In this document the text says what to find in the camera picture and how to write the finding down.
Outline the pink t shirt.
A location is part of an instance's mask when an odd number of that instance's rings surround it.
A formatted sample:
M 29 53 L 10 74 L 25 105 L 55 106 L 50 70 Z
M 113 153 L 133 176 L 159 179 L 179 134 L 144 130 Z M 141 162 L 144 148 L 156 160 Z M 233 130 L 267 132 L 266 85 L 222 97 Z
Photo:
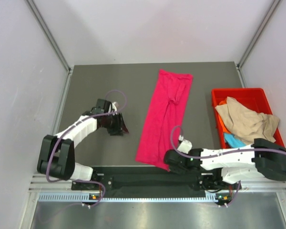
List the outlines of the pink t shirt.
M 164 170 L 165 153 L 177 144 L 179 131 L 173 134 L 175 126 L 183 122 L 193 76 L 160 70 L 155 90 L 143 125 L 135 160 Z

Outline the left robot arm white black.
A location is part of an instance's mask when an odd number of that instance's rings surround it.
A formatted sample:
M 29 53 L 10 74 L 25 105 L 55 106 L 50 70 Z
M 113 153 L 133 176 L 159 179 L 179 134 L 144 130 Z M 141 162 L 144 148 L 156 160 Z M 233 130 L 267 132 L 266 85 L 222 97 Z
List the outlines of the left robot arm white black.
M 98 99 L 96 106 L 84 112 L 66 130 L 46 135 L 41 144 L 37 171 L 58 180 L 82 180 L 88 189 L 98 185 L 94 169 L 75 162 L 75 148 L 88 135 L 105 128 L 111 136 L 129 133 L 117 102 Z

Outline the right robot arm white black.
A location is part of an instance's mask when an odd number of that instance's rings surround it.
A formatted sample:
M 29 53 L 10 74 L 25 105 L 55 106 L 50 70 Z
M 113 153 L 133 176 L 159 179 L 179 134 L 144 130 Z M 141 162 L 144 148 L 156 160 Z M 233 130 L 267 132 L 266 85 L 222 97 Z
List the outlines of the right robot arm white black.
M 169 171 L 196 177 L 204 190 L 235 187 L 238 181 L 265 177 L 286 181 L 286 149 L 262 138 L 235 149 L 192 148 L 183 141 L 165 153 Z

